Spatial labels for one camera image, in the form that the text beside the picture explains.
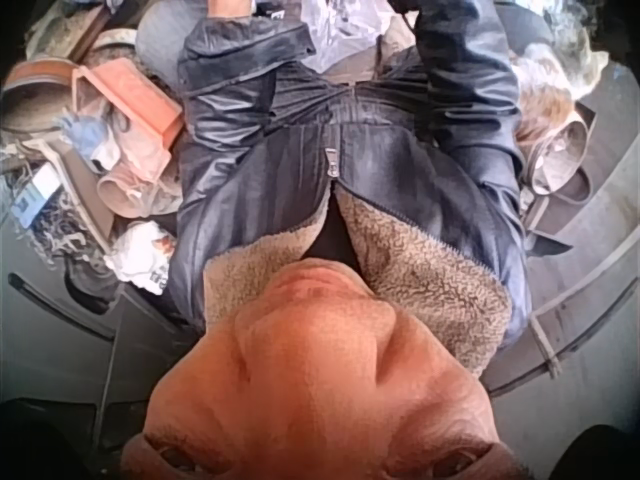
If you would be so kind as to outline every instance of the man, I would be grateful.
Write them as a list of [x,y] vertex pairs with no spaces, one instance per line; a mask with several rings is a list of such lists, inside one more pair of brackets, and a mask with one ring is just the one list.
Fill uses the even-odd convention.
[[299,63],[304,24],[250,10],[210,0],[177,76],[146,56],[185,102],[170,289],[206,334],[125,469],[524,478],[477,380],[529,310],[518,89],[491,0],[421,0],[417,50],[351,87]]

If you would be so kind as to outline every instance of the white plastic bag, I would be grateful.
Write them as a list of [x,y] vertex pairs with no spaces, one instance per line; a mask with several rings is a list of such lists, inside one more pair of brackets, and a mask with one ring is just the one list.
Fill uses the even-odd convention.
[[318,73],[376,44],[394,15],[386,0],[302,0],[316,55],[302,61]]
[[118,280],[161,295],[169,279],[175,242],[156,222],[132,223],[105,255],[105,264]]

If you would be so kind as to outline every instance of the leather jacket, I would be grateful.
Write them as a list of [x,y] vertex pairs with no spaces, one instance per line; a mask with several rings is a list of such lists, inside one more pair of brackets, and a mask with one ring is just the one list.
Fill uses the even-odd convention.
[[518,338],[530,295],[507,40],[492,0],[420,5],[428,112],[364,83],[280,118],[278,72],[314,52],[305,24],[208,18],[187,38],[178,72],[189,139],[169,288],[196,325],[301,258],[334,195],[365,281],[468,369],[479,374]]

